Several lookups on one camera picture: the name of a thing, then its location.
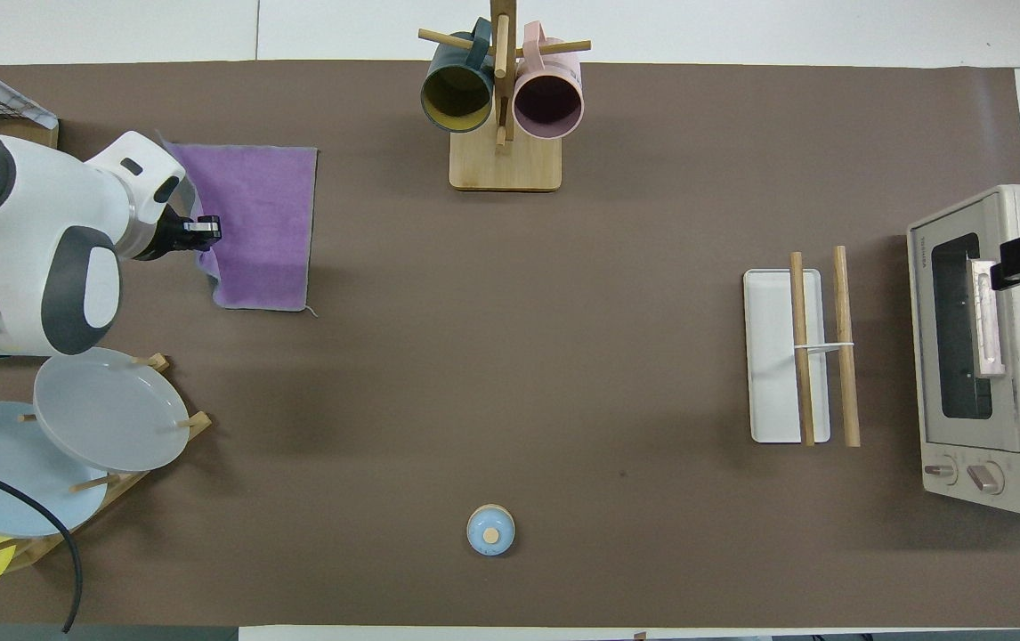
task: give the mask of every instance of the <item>mug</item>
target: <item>mug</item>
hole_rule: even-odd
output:
[[[526,24],[522,41],[525,61],[518,64],[513,87],[513,118],[526,134],[536,138],[562,138],[577,128],[582,118],[583,95],[577,53],[547,53],[542,45],[562,42],[546,38],[542,21]]]
[[[470,50],[439,45],[423,79],[420,99],[423,112],[438,127],[462,134],[478,129],[490,117],[494,93],[493,58],[490,57],[491,20],[478,17],[470,33],[452,36],[470,40]]]

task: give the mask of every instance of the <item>purple towel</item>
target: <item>purple towel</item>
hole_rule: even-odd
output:
[[[220,216],[221,240],[198,254],[198,267],[217,281],[213,302],[228,309],[305,309],[316,150],[165,148],[197,187],[201,214]]]

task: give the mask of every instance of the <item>mug rack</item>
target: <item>mug rack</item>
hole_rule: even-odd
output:
[[[562,139],[515,137],[511,99],[517,79],[517,0],[491,0],[494,40],[492,117],[465,134],[451,134],[451,186],[464,192],[553,192],[562,186]],[[469,50],[471,41],[420,29],[419,38]],[[589,40],[543,45],[542,53],[588,52]]]

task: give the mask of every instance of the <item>wooden base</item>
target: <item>wooden base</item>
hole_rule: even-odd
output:
[[[495,116],[469,133],[451,135],[451,186],[464,192],[553,192],[562,186],[562,141],[519,131],[513,141],[508,137],[498,145]]]

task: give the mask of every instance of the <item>pink mug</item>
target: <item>pink mug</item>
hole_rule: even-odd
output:
[[[518,64],[513,87],[513,118],[526,134],[562,138],[577,128],[584,100],[577,53],[542,54],[542,45],[562,42],[546,38],[542,21],[526,24],[522,41],[525,60]]]

